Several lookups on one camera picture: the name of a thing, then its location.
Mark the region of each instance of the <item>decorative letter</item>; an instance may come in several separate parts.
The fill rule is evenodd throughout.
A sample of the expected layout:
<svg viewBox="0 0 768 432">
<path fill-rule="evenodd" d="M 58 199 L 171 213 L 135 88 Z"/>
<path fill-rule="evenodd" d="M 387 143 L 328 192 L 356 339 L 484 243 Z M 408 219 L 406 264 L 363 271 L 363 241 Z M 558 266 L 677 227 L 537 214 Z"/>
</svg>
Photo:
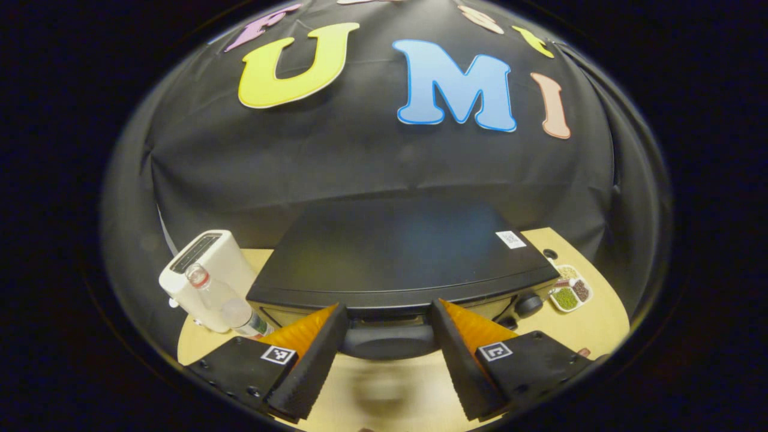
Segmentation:
<svg viewBox="0 0 768 432">
<path fill-rule="evenodd" d="M 509 65 L 489 55 L 478 55 L 463 73 L 440 45 L 432 42 L 400 40 L 392 47 L 408 61 L 408 104 L 397 111 L 403 123 L 436 125 L 445 112 L 435 104 L 435 86 L 458 123 L 467 121 L 472 107 L 482 94 L 482 108 L 475 115 L 486 129 L 512 132 L 517 123 L 509 104 L 507 74 Z"/>
<path fill-rule="evenodd" d="M 243 30 L 242 33 L 240 33 L 240 36 L 237 36 L 237 39 L 235 42 L 232 42 L 232 45 L 228 46 L 226 49 L 224 49 L 224 52 L 228 52 L 232 48 L 237 48 L 240 45 L 252 41 L 255 38 L 258 38 L 259 36 L 263 35 L 265 30 L 262 27 L 269 27 L 271 25 L 275 25 L 278 22 L 280 22 L 283 17 L 286 16 L 287 12 L 293 12 L 301 7 L 301 3 L 298 5 L 292 5 L 288 6 L 287 8 L 282 8 L 277 12 L 273 12 L 269 15 L 263 16 L 259 19 L 257 19 L 254 22 L 251 22 L 249 25 L 245 26 L 245 30 Z"/>
<path fill-rule="evenodd" d="M 460 5 L 458 8 L 462 10 L 462 15 L 464 15 L 469 21 L 474 22 L 480 27 L 486 28 L 491 32 L 499 33 L 500 35 L 504 34 L 504 30 L 502 30 L 502 28 L 496 24 L 496 21 L 494 21 L 493 18 L 487 16 L 486 14 L 478 12 L 473 8 L 468 8 L 464 5 Z"/>
<path fill-rule="evenodd" d="M 275 68 L 281 51 L 293 43 L 293 38 L 249 52 L 243 57 L 245 68 L 237 90 L 240 102 L 251 108 L 269 108 L 305 98 L 327 86 L 344 69 L 347 37 L 358 28 L 356 22 L 343 22 L 312 30 L 308 36 L 317 38 L 315 61 L 308 71 L 292 78 L 277 79 Z"/>
<path fill-rule="evenodd" d="M 541 95 L 544 97 L 544 110 L 547 112 L 547 118 L 544 123 L 541 123 L 544 131 L 556 138 L 570 138 L 571 129 L 565 124 L 563 101 L 560 99 L 560 85 L 554 79 L 536 72 L 531 73 L 531 78 L 538 83 L 541 88 Z"/>
<path fill-rule="evenodd" d="M 536 51 L 542 53 L 543 55 L 546 55 L 549 58 L 554 58 L 554 54 L 547 51 L 544 47 L 547 46 L 547 44 L 544 43 L 541 39 L 537 38 L 533 35 L 533 33 L 529 32 L 528 30 L 524 28 L 519 28 L 515 25 L 512 26 L 513 29 L 517 30 L 523 35 L 523 38 L 525 38 L 525 41 L 533 47 Z"/>
</svg>

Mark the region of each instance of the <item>wooden table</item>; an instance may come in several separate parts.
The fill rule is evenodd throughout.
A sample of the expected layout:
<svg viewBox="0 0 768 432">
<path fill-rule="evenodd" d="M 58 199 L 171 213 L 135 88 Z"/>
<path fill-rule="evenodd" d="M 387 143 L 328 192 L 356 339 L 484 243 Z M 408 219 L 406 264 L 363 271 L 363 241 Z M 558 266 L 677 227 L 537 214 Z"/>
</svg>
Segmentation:
<svg viewBox="0 0 768 432">
<path fill-rule="evenodd" d="M 547 301 L 539 312 L 520 320 L 516 332 L 544 331 L 573 351 L 588 348 L 590 359 L 616 349 L 629 332 L 629 319 L 605 278 L 554 230 L 542 228 L 522 234 L 539 251 L 557 252 L 557 265 L 575 267 L 592 287 L 594 297 L 568 314 Z M 243 249 L 243 253 L 258 274 L 272 251 Z M 209 331 L 187 317 L 179 336 L 179 363 L 191 364 L 235 336 L 233 331 Z M 307 432 L 358 432 L 363 428 L 375 432 L 460 432 L 493 420 L 467 421 L 442 352 L 436 351 L 397 361 L 370 361 L 338 353 L 309 418 L 297 425 L 284 423 Z"/>
</svg>

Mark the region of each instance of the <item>black fabric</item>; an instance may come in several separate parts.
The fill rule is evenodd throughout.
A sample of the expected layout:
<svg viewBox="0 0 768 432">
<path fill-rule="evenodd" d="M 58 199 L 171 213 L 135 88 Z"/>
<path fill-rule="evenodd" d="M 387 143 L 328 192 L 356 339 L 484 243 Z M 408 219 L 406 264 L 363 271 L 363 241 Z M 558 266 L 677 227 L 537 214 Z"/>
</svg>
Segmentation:
<svg viewBox="0 0 768 432">
<path fill-rule="evenodd" d="M 669 187 L 652 135 L 596 66 L 550 42 L 555 59 L 546 58 L 510 26 L 559 38 L 499 8 L 472 5 L 503 27 L 497 35 L 463 17 L 457 4 L 304 2 L 230 52 L 223 50 L 242 26 L 200 48 L 154 90 L 118 143 L 104 190 L 104 255 L 140 329 L 175 353 L 183 311 L 167 307 L 157 284 L 170 253 L 145 251 L 162 236 L 155 202 L 179 248 L 213 228 L 231 230 L 242 248 L 273 248 L 307 204 L 326 198 L 482 199 L 519 230 L 554 228 L 633 313 L 645 287 L 660 280 L 668 249 Z M 349 35 L 346 65 L 333 83 L 268 109 L 240 103 L 246 53 L 294 37 L 277 77 L 298 75 L 313 62 L 310 29 L 340 22 L 360 28 Z M 473 116 L 460 125 L 440 97 L 442 123 L 401 123 L 407 66 L 392 42 L 405 38 L 437 43 L 463 69 L 478 54 L 508 63 L 517 130 L 489 131 Z M 563 88 L 568 140 L 542 130 L 534 71 Z"/>
</svg>

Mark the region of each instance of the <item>blue letter m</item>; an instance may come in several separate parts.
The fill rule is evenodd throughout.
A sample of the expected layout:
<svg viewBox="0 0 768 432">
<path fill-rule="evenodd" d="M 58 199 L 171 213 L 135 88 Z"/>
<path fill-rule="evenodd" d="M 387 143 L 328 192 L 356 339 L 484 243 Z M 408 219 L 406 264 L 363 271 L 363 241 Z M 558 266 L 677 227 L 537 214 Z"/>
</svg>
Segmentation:
<svg viewBox="0 0 768 432">
<path fill-rule="evenodd" d="M 445 118 L 435 103 L 437 86 L 457 122 L 467 121 L 482 93 L 482 107 L 475 115 L 478 125 L 506 132 L 517 128 L 509 105 L 510 69 L 503 61 L 478 55 L 464 73 L 440 45 L 432 42 L 401 40 L 394 41 L 392 47 L 408 61 L 408 104 L 397 111 L 403 123 L 436 125 Z"/>
</svg>

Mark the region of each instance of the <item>white toaster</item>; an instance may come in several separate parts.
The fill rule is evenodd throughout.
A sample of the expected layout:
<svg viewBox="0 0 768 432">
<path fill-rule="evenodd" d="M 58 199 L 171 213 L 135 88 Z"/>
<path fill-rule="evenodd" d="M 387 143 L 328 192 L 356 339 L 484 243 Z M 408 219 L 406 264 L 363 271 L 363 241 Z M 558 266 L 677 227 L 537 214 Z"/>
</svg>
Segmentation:
<svg viewBox="0 0 768 432">
<path fill-rule="evenodd" d="M 256 280 L 256 273 L 227 230 L 209 230 L 198 235 L 160 273 L 160 286 L 170 296 L 171 307 L 180 305 L 198 324 L 226 333 L 230 328 L 218 314 L 205 308 L 200 295 L 184 276 L 184 271 L 195 262 L 205 267 L 212 278 L 229 284 L 242 298 Z"/>
</svg>

